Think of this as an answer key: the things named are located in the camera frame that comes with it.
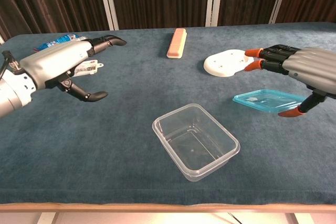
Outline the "left robot hand, black fingers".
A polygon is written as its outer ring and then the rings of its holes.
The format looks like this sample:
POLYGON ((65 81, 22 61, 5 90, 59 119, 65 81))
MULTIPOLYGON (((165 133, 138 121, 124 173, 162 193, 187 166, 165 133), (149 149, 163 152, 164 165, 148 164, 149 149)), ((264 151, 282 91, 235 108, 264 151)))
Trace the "left robot hand, black fingers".
POLYGON ((38 90, 58 87, 80 101, 96 102, 105 98, 108 93, 89 93, 78 87, 71 80, 75 68, 110 46, 124 46, 126 43, 114 35, 73 40, 32 54, 22 59, 19 64, 32 78, 38 90))

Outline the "right robot hand, orange fingertips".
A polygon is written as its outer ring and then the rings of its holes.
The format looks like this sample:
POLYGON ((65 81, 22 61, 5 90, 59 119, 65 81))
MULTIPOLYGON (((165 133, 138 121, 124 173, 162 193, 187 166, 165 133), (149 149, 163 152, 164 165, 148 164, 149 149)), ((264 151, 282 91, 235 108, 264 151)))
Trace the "right robot hand, orange fingertips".
POLYGON ((278 113, 293 118, 307 113, 326 98, 335 99, 335 52, 321 48, 303 49, 287 45, 273 45, 268 48, 248 49, 245 56, 258 58, 245 71, 268 70, 288 75, 306 85, 312 91, 294 109, 278 113))

